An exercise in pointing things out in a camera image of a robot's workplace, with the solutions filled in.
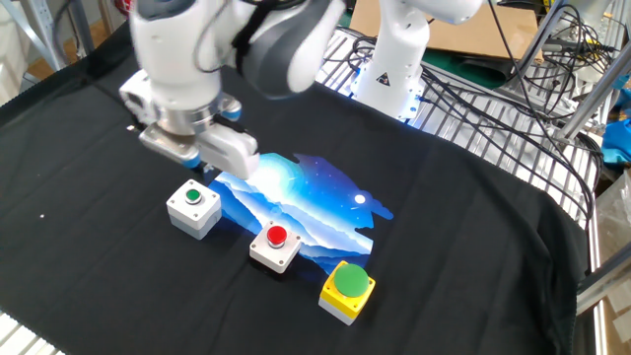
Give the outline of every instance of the black tablecloth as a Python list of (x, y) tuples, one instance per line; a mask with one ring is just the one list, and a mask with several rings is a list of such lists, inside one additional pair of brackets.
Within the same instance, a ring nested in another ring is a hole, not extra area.
[[(115, 92), (126, 29), (78, 68)], [(269, 102), (232, 71), (262, 153), (323, 157), (394, 215), (361, 231), (377, 287), (351, 326), (321, 283), (248, 262), (240, 229), (199, 242), (165, 202), (192, 173), (65, 69), (0, 108), (0, 308), (72, 354), (569, 352), (584, 232), (545, 193), (320, 85)]]

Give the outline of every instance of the brown cardboard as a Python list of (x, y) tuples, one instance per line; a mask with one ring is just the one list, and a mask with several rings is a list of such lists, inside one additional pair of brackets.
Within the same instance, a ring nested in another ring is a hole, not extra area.
[[(502, 6), (496, 6), (495, 11), (513, 55), (521, 59), (537, 31), (534, 12)], [(358, 0), (350, 28), (366, 36), (376, 36), (380, 23), (379, 0)], [(430, 32), (429, 48), (509, 58), (488, 5), (482, 5), (480, 11), (462, 25), (434, 21)], [(535, 60), (543, 61), (540, 52)]]

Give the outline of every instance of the blue wave image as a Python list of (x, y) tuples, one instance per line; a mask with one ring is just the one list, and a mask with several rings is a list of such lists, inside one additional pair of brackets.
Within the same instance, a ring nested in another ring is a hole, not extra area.
[(300, 255), (330, 273), (341, 260), (365, 266), (373, 241), (356, 231), (373, 228), (373, 213), (392, 214), (323, 158), (277, 154), (260, 157), (248, 180), (221, 173), (210, 188), (221, 196), (225, 218), (250, 231), (274, 221), (301, 236)]

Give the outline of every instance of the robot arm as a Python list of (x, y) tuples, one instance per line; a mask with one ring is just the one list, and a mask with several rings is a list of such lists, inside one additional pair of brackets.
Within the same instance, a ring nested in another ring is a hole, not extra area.
[[(258, 165), (256, 140), (221, 123), (220, 115), (238, 118), (241, 105), (222, 93), (218, 69), (236, 67), (270, 98), (306, 90), (345, 5), (306, 0), (276, 10), (276, 0), (225, 1), (135, 2), (131, 31), (147, 75), (144, 109), (153, 111), (140, 140), (189, 168), (203, 162), (248, 178)], [(129, 92), (121, 94), (133, 102)]]
[(423, 95), (421, 60), (430, 38), (425, 14), (461, 24), (484, 0), (380, 0), (382, 24), (371, 62), (352, 91), (357, 101), (394, 118), (414, 118)]

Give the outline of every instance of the red button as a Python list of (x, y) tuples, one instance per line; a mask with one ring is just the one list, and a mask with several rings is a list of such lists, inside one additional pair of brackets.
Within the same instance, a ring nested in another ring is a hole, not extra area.
[(287, 231), (283, 227), (274, 226), (267, 231), (267, 240), (274, 245), (285, 243)]

